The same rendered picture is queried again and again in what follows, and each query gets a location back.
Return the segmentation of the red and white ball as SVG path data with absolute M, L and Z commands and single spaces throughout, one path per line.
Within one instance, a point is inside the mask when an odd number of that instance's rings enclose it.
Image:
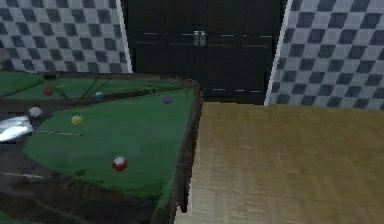
M 127 160 L 124 157 L 116 157 L 113 160 L 112 167 L 116 171 L 123 171 L 127 168 Z

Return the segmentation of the wooden cue stick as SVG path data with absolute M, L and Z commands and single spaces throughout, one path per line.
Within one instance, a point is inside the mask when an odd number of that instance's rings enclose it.
M 33 131 L 33 133 L 48 134 L 48 135 L 63 135 L 63 136 L 84 136 L 81 133 L 73 133 L 73 132 Z

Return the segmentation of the green pool table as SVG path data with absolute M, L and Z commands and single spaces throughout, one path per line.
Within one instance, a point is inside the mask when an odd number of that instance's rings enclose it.
M 0 71 L 0 224 L 173 224 L 188 204 L 201 109 L 189 79 Z

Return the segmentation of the black double door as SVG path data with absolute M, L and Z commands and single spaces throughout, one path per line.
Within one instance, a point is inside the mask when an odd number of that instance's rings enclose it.
M 137 73 L 197 81 L 212 101 L 261 105 L 287 0 L 121 0 Z M 193 46 L 193 31 L 206 46 Z

